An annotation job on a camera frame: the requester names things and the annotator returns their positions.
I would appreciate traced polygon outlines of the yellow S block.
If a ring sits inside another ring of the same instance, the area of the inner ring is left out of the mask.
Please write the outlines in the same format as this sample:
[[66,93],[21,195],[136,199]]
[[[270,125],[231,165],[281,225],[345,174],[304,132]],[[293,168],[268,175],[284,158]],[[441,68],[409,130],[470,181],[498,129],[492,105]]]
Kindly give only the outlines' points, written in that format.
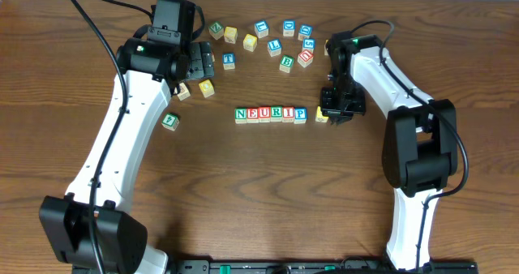
[[326,123],[328,121],[328,116],[323,115],[320,106],[318,106],[316,109],[315,120],[317,122],[322,122],[322,123]]

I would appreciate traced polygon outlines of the blue P block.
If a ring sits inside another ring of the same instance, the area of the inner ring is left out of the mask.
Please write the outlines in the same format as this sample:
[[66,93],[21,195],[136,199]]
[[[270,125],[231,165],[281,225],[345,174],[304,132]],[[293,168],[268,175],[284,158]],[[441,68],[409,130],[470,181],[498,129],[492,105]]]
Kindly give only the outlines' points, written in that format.
[[304,124],[307,122],[307,109],[297,107],[294,109],[294,124]]

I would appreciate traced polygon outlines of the red I block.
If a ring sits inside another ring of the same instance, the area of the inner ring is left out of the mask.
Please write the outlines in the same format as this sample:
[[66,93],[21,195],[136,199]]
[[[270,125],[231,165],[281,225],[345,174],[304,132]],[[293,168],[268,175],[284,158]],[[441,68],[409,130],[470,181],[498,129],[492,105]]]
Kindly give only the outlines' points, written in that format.
[[295,109],[292,106],[282,108],[282,121],[283,122],[294,122]]

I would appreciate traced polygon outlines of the green N block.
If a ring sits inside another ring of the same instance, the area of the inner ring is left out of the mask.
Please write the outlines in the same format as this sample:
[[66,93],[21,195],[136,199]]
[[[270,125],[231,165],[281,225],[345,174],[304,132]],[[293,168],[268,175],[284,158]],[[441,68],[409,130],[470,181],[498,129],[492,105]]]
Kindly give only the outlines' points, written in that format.
[[236,108],[234,110],[234,121],[236,124],[247,124],[247,109]]

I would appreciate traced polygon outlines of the green R block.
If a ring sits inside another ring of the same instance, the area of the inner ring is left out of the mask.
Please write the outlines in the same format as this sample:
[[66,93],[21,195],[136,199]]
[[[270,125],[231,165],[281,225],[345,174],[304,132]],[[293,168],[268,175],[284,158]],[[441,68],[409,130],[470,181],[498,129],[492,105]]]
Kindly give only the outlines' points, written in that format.
[[283,119],[283,107],[282,106],[271,106],[270,107],[270,122],[282,122]]

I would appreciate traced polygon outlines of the red E block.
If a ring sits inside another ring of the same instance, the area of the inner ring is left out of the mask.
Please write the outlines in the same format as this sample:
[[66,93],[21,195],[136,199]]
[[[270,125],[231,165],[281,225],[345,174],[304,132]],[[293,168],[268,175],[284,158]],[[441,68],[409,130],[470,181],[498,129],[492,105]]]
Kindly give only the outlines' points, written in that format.
[[259,120],[259,109],[247,108],[247,123],[258,123]]

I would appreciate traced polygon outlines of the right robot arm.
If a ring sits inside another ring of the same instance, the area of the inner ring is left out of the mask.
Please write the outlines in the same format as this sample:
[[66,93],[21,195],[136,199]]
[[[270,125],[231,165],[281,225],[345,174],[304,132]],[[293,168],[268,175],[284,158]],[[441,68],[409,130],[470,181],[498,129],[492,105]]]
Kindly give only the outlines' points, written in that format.
[[376,35],[339,32],[325,50],[332,86],[321,91],[321,113],[334,124],[348,122],[365,114],[368,96],[383,113],[382,166],[394,191],[386,255],[396,270],[423,271],[431,260],[428,242],[436,204],[457,171],[453,103],[436,101],[413,85]]

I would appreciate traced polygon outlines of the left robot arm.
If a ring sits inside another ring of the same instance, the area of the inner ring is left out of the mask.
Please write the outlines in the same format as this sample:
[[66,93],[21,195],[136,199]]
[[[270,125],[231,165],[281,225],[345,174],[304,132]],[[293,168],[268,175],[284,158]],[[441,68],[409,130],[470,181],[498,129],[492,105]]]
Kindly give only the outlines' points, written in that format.
[[148,244],[131,216],[135,180],[154,126],[174,128],[165,113],[181,83],[214,74],[211,46],[200,40],[202,9],[157,0],[149,23],[109,52],[114,90],[87,160],[63,197],[44,198],[39,218],[58,261],[75,273],[167,273],[169,256]]

